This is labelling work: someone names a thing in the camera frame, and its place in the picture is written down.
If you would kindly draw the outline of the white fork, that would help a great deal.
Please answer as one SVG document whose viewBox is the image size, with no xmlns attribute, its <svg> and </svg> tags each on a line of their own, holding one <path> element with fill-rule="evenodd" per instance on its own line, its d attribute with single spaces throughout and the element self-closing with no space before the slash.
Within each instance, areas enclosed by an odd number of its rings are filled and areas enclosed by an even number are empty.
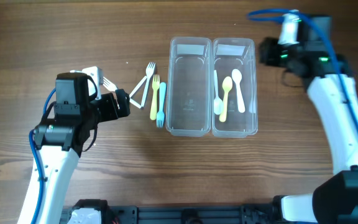
<svg viewBox="0 0 358 224">
<path fill-rule="evenodd" d="M 117 86 L 112 83 L 110 80 L 108 80 L 106 77 L 103 77 L 103 86 L 108 90 L 108 91 L 113 91 L 115 92 L 117 90 Z"/>
<path fill-rule="evenodd" d="M 144 86 L 144 92 L 143 92 L 143 95 L 142 95 L 142 101 L 141 101 L 141 104 L 137 103 L 135 100 L 133 100 L 131 97 L 130 97 L 130 102 L 138 107 L 139 109 L 142 109 L 145 105 L 145 101 L 147 99 L 147 93 L 148 93 L 148 90 L 149 90 L 149 83 L 150 83 L 150 79 L 152 78 L 152 76 L 154 75 L 155 73 L 155 62 L 150 62 L 147 66 L 147 68 L 145 69 L 145 76 L 147 76 L 147 80 L 145 81 L 145 86 Z"/>
</svg>

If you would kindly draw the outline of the yellow plastic spoon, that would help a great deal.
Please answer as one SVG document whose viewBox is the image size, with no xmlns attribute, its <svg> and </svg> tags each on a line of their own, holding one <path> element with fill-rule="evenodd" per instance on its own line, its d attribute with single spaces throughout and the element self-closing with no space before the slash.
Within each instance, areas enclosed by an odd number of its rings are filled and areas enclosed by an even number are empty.
<svg viewBox="0 0 358 224">
<path fill-rule="evenodd" d="M 222 113 L 219 115 L 219 121 L 220 122 L 225 122 L 227 119 L 227 104 L 228 104 L 228 96 L 229 96 L 229 92 L 232 89 L 232 78 L 227 76 L 222 83 L 222 88 L 223 88 L 223 111 Z"/>
</svg>

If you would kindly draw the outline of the clear white spoon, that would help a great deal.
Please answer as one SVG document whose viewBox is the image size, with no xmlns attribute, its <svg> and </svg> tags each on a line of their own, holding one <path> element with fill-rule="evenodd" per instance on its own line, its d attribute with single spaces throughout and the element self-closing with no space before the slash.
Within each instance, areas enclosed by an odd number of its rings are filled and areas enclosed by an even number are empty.
<svg viewBox="0 0 358 224">
<path fill-rule="evenodd" d="M 214 92 L 215 92 L 214 113 L 216 115 L 220 115 L 222 113 L 222 111 L 223 111 L 223 101 L 219 97 L 218 76 L 217 76 L 217 71 L 216 70 L 214 70 Z"/>
</svg>

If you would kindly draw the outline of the white fork crossing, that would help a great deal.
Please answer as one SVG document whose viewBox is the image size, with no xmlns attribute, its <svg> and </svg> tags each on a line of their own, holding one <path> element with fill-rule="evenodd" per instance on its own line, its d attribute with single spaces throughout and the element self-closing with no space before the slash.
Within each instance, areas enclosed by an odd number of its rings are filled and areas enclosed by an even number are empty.
<svg viewBox="0 0 358 224">
<path fill-rule="evenodd" d="M 138 90 L 141 88 L 141 86 L 145 83 L 145 81 L 147 80 L 147 76 L 144 76 L 141 81 L 135 86 L 135 88 L 131 91 L 131 93 L 129 94 L 129 96 L 132 98 L 133 95 L 135 95 Z"/>
</svg>

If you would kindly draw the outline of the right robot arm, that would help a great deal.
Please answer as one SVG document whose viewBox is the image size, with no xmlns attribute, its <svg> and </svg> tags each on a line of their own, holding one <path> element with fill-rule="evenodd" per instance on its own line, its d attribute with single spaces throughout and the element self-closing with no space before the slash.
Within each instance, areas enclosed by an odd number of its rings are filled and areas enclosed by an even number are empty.
<svg viewBox="0 0 358 224">
<path fill-rule="evenodd" d="M 263 9 L 249 18 L 281 24 L 279 38 L 261 43 L 260 61 L 301 78 L 333 162 L 333 176 L 314 192 L 276 196 L 271 222 L 358 223 L 358 97 L 349 64 L 330 41 L 331 18 L 296 9 Z"/>
</svg>

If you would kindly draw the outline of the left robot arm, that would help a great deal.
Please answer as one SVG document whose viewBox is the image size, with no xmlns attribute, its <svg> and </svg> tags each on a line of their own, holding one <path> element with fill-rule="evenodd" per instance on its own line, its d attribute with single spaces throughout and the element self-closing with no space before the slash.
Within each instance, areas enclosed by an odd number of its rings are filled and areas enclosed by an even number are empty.
<svg viewBox="0 0 358 224">
<path fill-rule="evenodd" d="M 123 90 L 102 94 L 103 71 L 96 66 L 57 75 L 40 123 L 30 131 L 32 175 L 19 223 L 58 223 L 68 185 L 85 142 L 96 139 L 99 123 L 129 116 Z"/>
</svg>

